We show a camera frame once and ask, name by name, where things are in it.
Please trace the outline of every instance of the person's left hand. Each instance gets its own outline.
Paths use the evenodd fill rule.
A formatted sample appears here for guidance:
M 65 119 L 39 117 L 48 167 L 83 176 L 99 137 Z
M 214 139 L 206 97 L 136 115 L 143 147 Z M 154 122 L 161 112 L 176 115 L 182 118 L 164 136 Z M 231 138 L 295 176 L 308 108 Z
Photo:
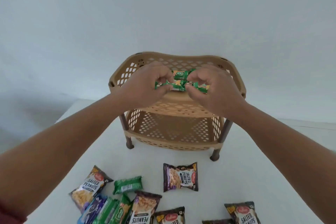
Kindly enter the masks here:
M 161 62 L 144 65 L 124 83 L 118 93 L 127 110 L 148 107 L 159 101 L 173 86 L 160 86 L 155 90 L 155 82 L 174 82 L 171 70 Z

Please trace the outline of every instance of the rack leg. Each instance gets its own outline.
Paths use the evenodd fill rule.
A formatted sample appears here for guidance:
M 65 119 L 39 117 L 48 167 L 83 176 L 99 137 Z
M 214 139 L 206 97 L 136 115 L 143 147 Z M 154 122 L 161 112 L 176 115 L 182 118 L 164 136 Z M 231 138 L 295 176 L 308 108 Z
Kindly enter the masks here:
M 219 139 L 218 139 L 218 142 L 220 143 L 224 143 L 229 131 L 230 131 L 230 128 L 232 126 L 233 122 L 226 119 L 225 120 L 225 123 L 224 123 L 224 126 L 222 128 L 222 131 L 220 133 L 220 136 L 219 136 Z M 210 159 L 212 161 L 217 161 L 219 159 L 219 152 L 221 151 L 221 149 L 215 149 L 213 150 L 213 153 L 212 153 L 212 156 L 210 157 Z
M 120 116 L 119 116 L 119 119 L 120 119 L 120 121 L 121 121 L 121 124 L 122 124 L 122 126 L 123 126 L 124 131 L 128 130 L 129 127 L 128 127 L 128 123 L 127 123 L 127 121 L 126 121 L 126 117 L 125 117 L 125 115 L 124 115 L 124 114 L 120 115 Z M 128 136 L 125 136 L 125 137 L 126 137 L 126 146 L 127 146 L 127 148 L 128 148 L 128 149 L 133 149 L 133 148 L 134 148 L 134 145 L 132 144 L 132 140 L 131 140 L 131 138 L 128 137 Z

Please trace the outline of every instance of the plastic basket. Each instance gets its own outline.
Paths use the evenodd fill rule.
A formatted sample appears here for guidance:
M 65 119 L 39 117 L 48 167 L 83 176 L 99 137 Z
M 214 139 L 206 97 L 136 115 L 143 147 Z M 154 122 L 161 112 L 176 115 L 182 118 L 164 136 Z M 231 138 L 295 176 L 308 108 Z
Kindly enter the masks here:
M 220 149 L 223 145 L 217 141 L 224 124 L 220 117 L 173 117 L 132 110 L 126 120 L 129 130 L 125 135 L 149 145 L 189 151 Z
M 140 52 L 128 57 L 114 72 L 109 81 L 110 90 L 122 86 L 141 66 L 160 61 L 172 70 L 190 70 L 200 68 L 202 64 L 215 65 L 228 71 L 236 83 L 241 95 L 246 97 L 245 85 L 236 67 L 225 58 L 218 56 L 175 56 L 159 52 Z M 214 117 L 215 115 L 193 101 L 187 92 L 168 92 L 159 102 L 141 109 L 142 111 L 181 117 Z

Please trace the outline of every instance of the forearm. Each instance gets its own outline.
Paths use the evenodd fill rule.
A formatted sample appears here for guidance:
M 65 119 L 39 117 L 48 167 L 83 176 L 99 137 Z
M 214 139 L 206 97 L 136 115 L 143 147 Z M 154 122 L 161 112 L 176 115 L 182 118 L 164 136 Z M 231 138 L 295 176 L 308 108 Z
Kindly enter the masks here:
M 334 222 L 336 154 L 246 104 L 232 119 L 254 140 L 324 223 Z
M 1 205 L 20 216 L 30 214 L 126 110 L 122 98 L 110 94 L 0 155 L 1 176 L 10 177 L 0 179 Z

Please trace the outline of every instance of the blue packet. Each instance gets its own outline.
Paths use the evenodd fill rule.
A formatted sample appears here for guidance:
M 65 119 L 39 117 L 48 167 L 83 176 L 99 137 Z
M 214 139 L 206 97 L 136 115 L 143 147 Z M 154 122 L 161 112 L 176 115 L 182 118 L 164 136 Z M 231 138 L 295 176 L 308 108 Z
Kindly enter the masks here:
M 105 204 L 107 197 L 97 195 L 91 204 L 86 208 L 82 216 L 78 219 L 77 224 L 92 224 L 102 207 Z

